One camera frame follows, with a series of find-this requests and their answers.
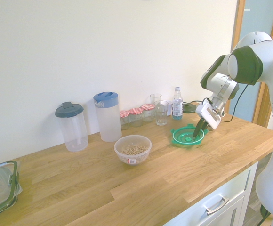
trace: bowl of chickpeas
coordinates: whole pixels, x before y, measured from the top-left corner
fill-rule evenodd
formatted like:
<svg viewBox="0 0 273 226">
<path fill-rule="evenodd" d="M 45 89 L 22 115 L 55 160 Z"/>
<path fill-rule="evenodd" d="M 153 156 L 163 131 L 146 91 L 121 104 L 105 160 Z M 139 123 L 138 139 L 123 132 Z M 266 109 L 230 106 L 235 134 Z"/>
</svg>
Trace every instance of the bowl of chickpeas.
<svg viewBox="0 0 273 226">
<path fill-rule="evenodd" d="M 132 166 L 142 163 L 149 156 L 151 147 L 151 141 L 141 135 L 122 137 L 114 144 L 118 158 Z"/>
</svg>

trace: door frame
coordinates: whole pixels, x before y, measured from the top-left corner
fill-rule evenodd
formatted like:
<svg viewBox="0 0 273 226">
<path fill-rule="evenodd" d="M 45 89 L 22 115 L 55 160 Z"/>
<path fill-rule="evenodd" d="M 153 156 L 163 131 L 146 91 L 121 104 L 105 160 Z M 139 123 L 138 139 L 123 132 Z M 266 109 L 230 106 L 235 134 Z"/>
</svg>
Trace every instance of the door frame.
<svg viewBox="0 0 273 226">
<path fill-rule="evenodd" d="M 244 7 L 245 7 L 245 0 L 238 0 L 231 50 L 233 50 L 233 48 L 237 45 L 240 39 Z M 226 113 L 229 112 L 229 107 L 230 107 L 230 101 L 227 101 L 225 105 Z M 268 86 L 264 82 L 262 82 L 260 83 L 258 97 L 256 100 L 255 111 L 254 111 L 254 117 L 252 122 L 260 126 L 267 127 L 269 118 L 271 115 L 271 111 L 272 111 L 272 108 L 271 108 L 271 103 L 269 98 L 269 89 L 268 89 Z"/>
</svg>

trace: small glass jar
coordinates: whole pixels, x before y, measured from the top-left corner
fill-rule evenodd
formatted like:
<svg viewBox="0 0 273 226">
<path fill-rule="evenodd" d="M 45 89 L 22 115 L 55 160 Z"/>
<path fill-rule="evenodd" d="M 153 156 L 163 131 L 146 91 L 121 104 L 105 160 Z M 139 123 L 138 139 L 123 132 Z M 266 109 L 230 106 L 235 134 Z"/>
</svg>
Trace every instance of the small glass jar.
<svg viewBox="0 0 273 226">
<path fill-rule="evenodd" d="M 143 121 L 151 122 L 153 121 L 153 113 L 155 106 L 151 104 L 142 105 L 141 108 L 143 109 Z"/>
<path fill-rule="evenodd" d="M 129 128 L 129 111 L 120 111 L 121 128 L 126 130 Z"/>
<path fill-rule="evenodd" d="M 138 127 L 143 125 L 142 113 L 143 110 L 141 108 L 132 108 L 129 110 L 131 126 Z"/>
</svg>

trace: drawer handle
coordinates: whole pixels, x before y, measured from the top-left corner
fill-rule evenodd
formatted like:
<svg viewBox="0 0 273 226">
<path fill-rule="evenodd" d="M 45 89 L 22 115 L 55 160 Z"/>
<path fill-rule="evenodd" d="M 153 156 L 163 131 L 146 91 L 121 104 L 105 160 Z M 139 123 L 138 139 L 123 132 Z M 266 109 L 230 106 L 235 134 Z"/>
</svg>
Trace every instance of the drawer handle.
<svg viewBox="0 0 273 226">
<path fill-rule="evenodd" d="M 210 210 L 209 208 L 207 208 L 207 215 L 211 215 L 213 213 L 216 213 L 218 210 L 220 210 L 222 207 L 224 207 L 227 204 L 227 202 L 229 201 L 229 198 L 222 197 L 221 200 L 223 200 L 224 203 L 222 203 L 222 205 L 217 207 L 216 209 Z"/>
</svg>

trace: red gingham lid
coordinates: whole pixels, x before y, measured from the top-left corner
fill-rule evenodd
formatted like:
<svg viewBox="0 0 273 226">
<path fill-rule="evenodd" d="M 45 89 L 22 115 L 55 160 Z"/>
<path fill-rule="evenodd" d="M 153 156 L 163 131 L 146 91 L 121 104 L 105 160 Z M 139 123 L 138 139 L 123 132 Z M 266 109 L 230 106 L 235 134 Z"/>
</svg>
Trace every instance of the red gingham lid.
<svg viewBox="0 0 273 226">
<path fill-rule="evenodd" d="M 129 116 L 129 111 L 120 111 L 120 117 L 121 118 L 126 118 Z"/>
<path fill-rule="evenodd" d="M 145 104 L 145 105 L 142 105 L 141 108 L 144 111 L 149 111 L 149 110 L 153 110 L 155 107 L 154 107 L 154 105 L 151 105 L 151 104 Z"/>
<path fill-rule="evenodd" d="M 132 108 L 129 110 L 130 114 L 141 114 L 143 112 L 142 108 Z"/>
</svg>

